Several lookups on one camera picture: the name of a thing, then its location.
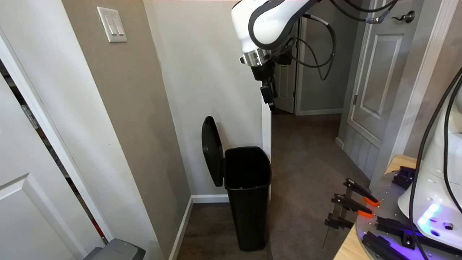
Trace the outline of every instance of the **cable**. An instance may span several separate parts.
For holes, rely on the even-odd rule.
[[[313,22],[318,22],[318,24],[323,25],[329,31],[331,43],[332,43],[332,51],[331,51],[331,56],[329,56],[329,58],[326,61],[319,63],[313,48],[308,43],[305,43],[300,38],[292,38],[287,43],[287,45],[292,44],[292,45],[295,45],[297,48],[297,44],[302,43],[308,48],[308,51],[312,54],[312,57],[315,60],[315,66],[306,64],[303,61],[299,61],[295,56],[292,56],[292,60],[296,61],[297,64],[306,67],[306,69],[316,69],[321,82],[325,82],[329,77],[332,66],[334,66],[335,50],[336,50],[335,31],[332,30],[332,27],[328,22],[322,21],[321,18],[316,18],[316,17],[312,17],[312,15],[303,15],[303,18],[306,18],[309,21],[313,21]],[[321,69],[323,69],[323,67],[328,67],[328,71],[322,76]]]
[[[387,4],[386,6],[378,8],[378,9],[362,9],[362,8],[354,5],[354,4],[349,2],[349,0],[345,0],[345,2],[347,2],[352,9],[360,11],[360,12],[362,12],[362,14],[375,14],[375,12],[380,12],[380,11],[386,11],[386,12],[383,12],[383,14],[381,14],[380,17],[377,17],[377,18],[357,18],[357,17],[354,17],[354,15],[349,15],[347,11],[344,11],[335,0],[331,0],[331,4],[332,4],[341,14],[344,14],[345,17],[348,17],[348,18],[352,19],[352,21],[358,21],[358,22],[362,22],[362,24],[381,24],[381,22],[386,19],[386,17],[391,12],[391,9],[396,6],[396,4],[397,4],[399,0],[393,0],[393,2],[390,2],[390,4]]]
[[[354,5],[351,0],[344,0],[347,2],[351,8],[357,9],[358,12],[362,12],[362,14],[375,14],[375,12],[381,12],[381,11],[386,11],[386,9],[393,9],[394,5],[399,2],[399,0],[391,0],[390,4],[387,4],[386,6],[383,8],[378,8],[378,9],[362,9],[361,6],[357,6]]]
[[[449,97],[449,102],[448,102],[448,108],[446,108],[446,115],[445,115],[445,151],[443,151],[443,177],[445,177],[445,186],[446,186],[446,190],[449,193],[449,197],[452,200],[452,203],[458,207],[458,210],[462,213],[462,207],[461,204],[458,203],[456,197],[453,196],[453,191],[452,191],[452,187],[449,184],[449,171],[448,171],[448,148],[449,148],[449,138],[448,138],[448,126],[449,126],[449,118],[451,118],[451,112],[452,112],[452,106],[453,106],[453,102],[456,99],[456,96],[459,95],[459,90],[461,90],[461,86],[462,86],[462,80],[456,82],[455,83],[456,86],[453,87],[453,92]]]
[[[430,122],[427,125],[427,128],[425,129],[425,134],[423,134],[423,138],[422,138],[422,144],[419,147],[419,152],[417,152],[417,164],[416,164],[416,177],[414,177],[414,181],[412,184],[412,190],[410,190],[410,199],[409,199],[409,220],[412,222],[412,225],[414,226],[414,197],[416,197],[416,188],[417,188],[417,180],[419,180],[419,171],[420,171],[420,162],[422,162],[422,158],[423,158],[423,151],[425,151],[425,147],[426,147],[426,142],[427,142],[427,138],[432,132],[432,126],[435,123],[435,121],[438,119],[438,115],[439,112],[442,110],[443,105],[445,105],[445,100],[448,99],[448,96],[451,95],[451,90],[453,89],[453,86],[461,82],[461,77],[462,77],[462,69],[459,70],[459,73],[455,76],[455,79],[452,80],[452,83],[449,84],[448,90],[445,92],[443,97],[440,99],[440,102],[438,103],[432,118],[430,118]],[[422,245],[419,243],[417,238],[416,238],[416,226],[414,226],[414,233],[413,233],[413,240],[414,243],[417,245],[419,248],[419,252],[422,255],[422,258],[425,260],[427,260],[429,258],[426,256],[426,253],[423,252],[423,248]]]

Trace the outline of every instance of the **wooden table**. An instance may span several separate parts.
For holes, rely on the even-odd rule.
[[[400,170],[400,167],[416,168],[416,160],[407,157],[394,157],[388,165],[386,174],[391,174]],[[335,260],[368,260],[370,255],[364,251],[362,243],[357,236],[357,227],[352,226],[344,245],[335,255]]]

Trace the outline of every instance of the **door panel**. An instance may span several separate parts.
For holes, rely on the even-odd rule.
[[[82,259],[100,236],[0,77],[2,259]]]
[[[420,11],[420,6],[417,0],[400,0],[383,24],[365,27],[349,125],[377,148],[384,138],[417,25],[417,19],[404,24],[393,18]]]
[[[378,158],[378,148],[349,125],[347,126],[345,152],[362,174],[371,180]]]

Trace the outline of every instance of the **robotic arm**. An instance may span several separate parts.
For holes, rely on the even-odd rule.
[[[321,0],[240,0],[233,8],[233,24],[237,38],[243,45],[241,63],[247,64],[257,82],[263,83],[261,95],[267,105],[273,105],[276,95],[274,89],[274,64],[289,66],[292,64],[292,45],[295,44],[292,38],[293,25],[300,18],[308,18],[318,24],[326,27],[332,40],[332,54],[325,63],[318,63],[316,56],[312,53],[315,66],[300,63],[303,67],[316,69],[321,80],[323,82],[334,63],[335,56],[335,34],[334,30],[322,19],[316,17],[306,15],[306,12],[319,4]],[[380,17],[357,18],[347,12],[342,5],[331,0],[331,4],[345,17],[365,24],[381,24],[384,18],[390,14],[399,0],[390,0],[387,5],[377,9],[362,9],[354,4],[355,0],[344,0],[347,9],[362,12],[362,14],[377,14]],[[322,67],[328,67],[328,73],[322,76]]]
[[[273,54],[289,41],[293,25],[315,4],[318,0],[241,0],[233,8],[234,30],[243,44],[241,63],[263,83],[261,95],[269,105],[276,96]]]

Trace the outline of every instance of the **doorway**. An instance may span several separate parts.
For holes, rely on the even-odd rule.
[[[403,0],[388,15],[387,18],[388,21],[384,22],[384,27],[388,27],[390,30],[388,32],[380,32],[373,35],[371,32],[374,32],[381,25],[370,27],[370,25],[358,24],[354,31],[355,34],[351,34],[352,31],[349,31],[349,35],[338,37],[339,53],[344,51],[349,54],[349,58],[344,58],[344,60],[336,58],[332,69],[331,77],[334,80],[329,84],[334,86],[332,87],[334,90],[338,87],[342,87],[342,90],[338,92],[342,95],[341,106],[336,109],[315,108],[319,103],[328,105],[329,103],[328,97],[334,97],[332,93],[335,93],[332,92],[331,95],[323,96],[322,92],[319,92],[322,84],[325,83],[322,83],[321,86],[316,86],[319,79],[319,77],[316,79],[316,71],[300,69],[296,66],[295,66],[296,73],[290,70],[279,71],[282,74],[287,74],[287,71],[290,71],[292,76],[296,77],[296,84],[295,84],[296,97],[295,97],[293,115],[295,116],[341,115],[342,116],[341,126],[338,129],[338,138],[335,139],[335,142],[338,144],[339,148],[344,149],[344,152],[370,180],[374,180],[375,174],[383,173],[383,170],[388,164],[388,160],[391,158],[393,154],[404,154],[407,138],[410,135],[413,121],[416,119],[416,115],[419,112],[420,102],[422,102],[422,97],[419,95],[425,95],[426,86],[429,82],[427,79],[423,77],[422,70],[426,70],[426,74],[432,73],[442,47],[440,40],[445,38],[445,34],[449,28],[448,21],[451,21],[455,6],[456,6],[456,0],[452,4],[451,2],[435,4],[435,2]],[[414,11],[417,14],[416,21],[413,24],[407,25],[393,19],[393,18],[400,18],[400,15],[407,14],[409,11]],[[448,14],[449,19],[446,21],[442,19],[442,17],[439,17],[440,14]],[[406,31],[410,31],[407,37],[406,35],[403,37],[403,32],[399,32],[399,31],[403,31],[403,28]],[[316,35],[313,35],[313,32],[306,32],[306,35],[316,40]],[[341,43],[342,38],[345,38],[348,44],[351,41],[351,45],[342,44]],[[393,58],[391,56],[387,66],[386,63],[381,61],[384,56],[378,53],[371,54],[371,50],[377,50],[378,47],[383,47],[383,50],[387,50],[388,53],[394,54],[397,58]],[[374,63],[373,63],[374,58],[377,61],[381,61],[377,64],[383,67],[377,67],[371,70],[374,67]],[[368,76],[365,74],[368,71],[370,73],[380,71],[381,74]],[[381,76],[386,76],[386,79],[383,80],[384,84],[377,84],[377,83],[373,84],[374,77],[380,79]],[[361,84],[373,86],[373,87],[370,87],[368,92],[365,92],[367,89],[362,89],[362,90],[360,89]],[[309,102],[315,109],[309,106],[303,106],[305,103],[303,93],[309,93],[310,100],[315,100],[315,102]],[[355,108],[360,108],[373,113],[358,115],[358,112],[354,112]],[[409,115],[412,119],[410,119],[410,123],[406,122],[407,126],[403,128],[401,123],[403,123],[404,115]],[[358,123],[370,118],[386,119],[386,123],[378,128],[383,135],[380,138],[380,142],[377,142],[377,139],[375,142],[374,139],[367,139],[365,138],[367,135],[364,135],[365,132],[362,132],[367,128]]]
[[[358,22],[338,14],[329,2],[315,5],[309,14],[326,21],[335,31],[336,51],[332,70],[328,71],[328,67],[323,67],[318,71],[296,61],[287,67],[277,67],[279,97],[276,105],[280,110],[295,116],[341,115]],[[295,35],[310,45],[321,64],[329,58],[332,43],[325,27],[300,19]],[[299,43],[293,56],[297,61],[315,64],[312,53],[302,43]],[[321,80],[319,74],[328,74],[326,80]]]

